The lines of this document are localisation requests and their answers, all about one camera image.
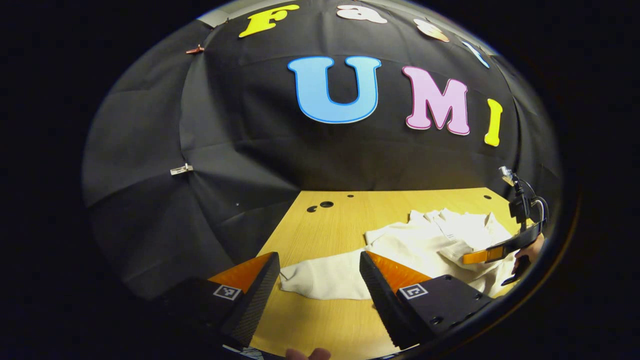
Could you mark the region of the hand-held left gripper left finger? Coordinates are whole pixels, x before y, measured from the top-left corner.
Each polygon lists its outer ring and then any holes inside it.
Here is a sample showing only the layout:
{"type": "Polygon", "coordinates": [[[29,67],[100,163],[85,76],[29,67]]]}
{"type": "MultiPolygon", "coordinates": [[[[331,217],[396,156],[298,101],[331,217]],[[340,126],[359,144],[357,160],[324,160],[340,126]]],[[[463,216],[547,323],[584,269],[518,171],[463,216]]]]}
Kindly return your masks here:
{"type": "Polygon", "coordinates": [[[172,326],[216,346],[248,347],[281,271],[270,251],[208,279],[191,276],[152,305],[172,326]]]}

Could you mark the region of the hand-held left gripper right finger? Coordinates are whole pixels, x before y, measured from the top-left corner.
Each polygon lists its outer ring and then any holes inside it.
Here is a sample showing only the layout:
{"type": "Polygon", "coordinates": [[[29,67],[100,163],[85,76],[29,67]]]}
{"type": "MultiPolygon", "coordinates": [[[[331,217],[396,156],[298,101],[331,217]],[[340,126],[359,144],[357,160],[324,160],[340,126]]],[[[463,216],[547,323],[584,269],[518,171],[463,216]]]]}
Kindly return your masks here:
{"type": "Polygon", "coordinates": [[[494,300],[455,276],[427,276],[374,251],[360,253],[359,273],[400,350],[444,337],[494,300]]]}

